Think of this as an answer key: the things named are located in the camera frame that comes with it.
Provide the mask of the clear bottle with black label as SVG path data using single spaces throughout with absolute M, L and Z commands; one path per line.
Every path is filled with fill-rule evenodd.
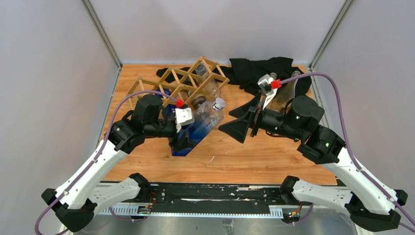
M 272 72 L 269 74 L 269 76 L 273 79 L 273 80 L 277 80 L 277 74 Z

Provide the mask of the small clear glass bottle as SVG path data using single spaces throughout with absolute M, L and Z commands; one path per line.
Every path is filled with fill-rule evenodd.
M 195 72 L 202 82 L 205 82 L 207 78 L 209 77 L 207 68 L 205 67 L 203 63 L 200 63 L 196 67 Z M 209 82 L 207 82 L 205 86 L 205 90 L 209 93 L 210 97 L 213 97 L 213 98 L 221 97 L 221 91 L 218 89 L 218 84 L 215 81 L 215 79 L 211 79 Z

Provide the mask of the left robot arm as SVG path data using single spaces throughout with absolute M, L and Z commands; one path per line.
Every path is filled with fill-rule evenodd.
M 133 110 L 120 120 L 111 120 L 108 130 L 92 155 L 61 186 L 42 193 L 47 209 L 71 232 L 85 228 L 103 210 L 125 200 L 152 204 L 149 181 L 139 173 L 104 189 L 96 186 L 103 177 L 148 138 L 168 138 L 177 144 L 183 126 L 193 123 L 191 108 L 173 99 L 172 115 L 163 105 L 165 94 L 143 91 Z

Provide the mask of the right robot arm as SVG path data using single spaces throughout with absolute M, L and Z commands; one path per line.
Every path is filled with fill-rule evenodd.
M 348 152 L 346 142 L 333 130 L 320 125 L 324 114 L 312 98 L 292 98 L 284 112 L 267 109 L 255 96 L 250 102 L 232 110 L 233 121 L 219 130 L 238 142 L 255 136 L 262 129 L 299 143 L 298 152 L 313 163 L 331 171 L 346 186 L 333 189 L 311 184 L 295 176 L 287 176 L 279 187 L 285 204 L 310 202 L 347 215 L 359 227 L 382 232 L 399 227 L 398 206 L 406 204 L 408 195 L 391 189 L 371 173 L 358 168 L 358 161 Z

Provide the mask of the clear bottle with silver label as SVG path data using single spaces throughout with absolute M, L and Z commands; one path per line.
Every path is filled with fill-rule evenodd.
M 284 111 L 287 102 L 295 96 L 295 85 L 296 81 L 292 81 L 279 88 L 267 108 L 280 112 Z

